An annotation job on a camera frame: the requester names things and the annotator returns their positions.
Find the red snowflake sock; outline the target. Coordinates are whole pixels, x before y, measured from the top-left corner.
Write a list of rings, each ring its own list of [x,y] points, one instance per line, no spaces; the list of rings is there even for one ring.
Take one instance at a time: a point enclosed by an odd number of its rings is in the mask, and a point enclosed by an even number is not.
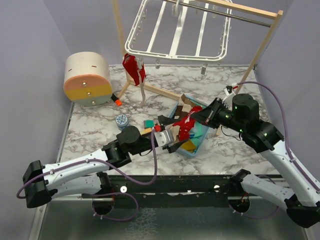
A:
[[[189,131],[194,127],[196,122],[195,119],[191,118],[191,115],[202,109],[200,105],[194,106],[185,117],[173,124],[173,127],[179,126],[178,139],[180,142],[190,138]]]

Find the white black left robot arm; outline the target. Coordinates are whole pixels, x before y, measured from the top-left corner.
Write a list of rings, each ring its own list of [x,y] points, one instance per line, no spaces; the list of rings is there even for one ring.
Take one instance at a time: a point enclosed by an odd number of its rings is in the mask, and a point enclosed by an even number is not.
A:
[[[101,198],[113,192],[106,171],[120,171],[131,163],[131,156],[156,151],[157,147],[176,151],[185,139],[172,133],[169,126],[177,127],[183,119],[158,117],[158,123],[143,131],[127,125],[116,135],[116,139],[102,148],[62,163],[42,164],[31,162],[23,177],[23,186],[16,197],[24,199],[29,209],[37,208],[51,200],[67,195],[97,195]]]

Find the red beige reindeer sock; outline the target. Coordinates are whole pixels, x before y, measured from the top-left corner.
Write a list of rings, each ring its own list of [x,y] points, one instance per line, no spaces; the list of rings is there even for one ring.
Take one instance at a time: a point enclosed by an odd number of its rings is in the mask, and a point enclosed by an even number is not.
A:
[[[136,64],[137,64],[137,75],[138,75],[138,80],[139,80],[139,87],[140,87],[140,92],[141,92],[141,106],[145,104],[146,101],[146,94],[145,94],[145,89],[144,89],[144,79],[145,79],[145,69],[144,69],[144,63],[143,61],[136,57],[135,58]]]

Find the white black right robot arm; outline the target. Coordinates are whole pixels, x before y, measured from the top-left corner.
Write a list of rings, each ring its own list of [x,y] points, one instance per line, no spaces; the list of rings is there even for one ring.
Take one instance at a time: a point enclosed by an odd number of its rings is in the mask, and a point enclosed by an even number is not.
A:
[[[260,119],[259,103],[249,94],[237,94],[228,109],[220,98],[190,116],[204,126],[225,126],[241,134],[246,145],[270,162],[290,188],[260,179],[247,170],[232,176],[229,189],[240,196],[254,194],[279,206],[290,219],[303,228],[320,221],[320,182],[286,148],[287,141],[270,122]]]

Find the white plastic clip hanger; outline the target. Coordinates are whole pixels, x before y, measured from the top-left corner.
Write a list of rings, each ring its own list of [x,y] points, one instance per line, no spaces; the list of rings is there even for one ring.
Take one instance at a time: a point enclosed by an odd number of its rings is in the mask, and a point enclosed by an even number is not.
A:
[[[228,53],[232,10],[196,0],[143,0],[125,42],[139,60],[220,65]]]

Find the red santa sock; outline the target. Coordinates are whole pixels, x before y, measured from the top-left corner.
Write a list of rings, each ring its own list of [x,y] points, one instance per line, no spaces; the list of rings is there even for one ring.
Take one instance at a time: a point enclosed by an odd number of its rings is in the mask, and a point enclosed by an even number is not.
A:
[[[134,55],[126,53],[123,57],[122,66],[126,72],[132,77],[135,86],[139,86],[146,78],[145,67],[142,61]]]

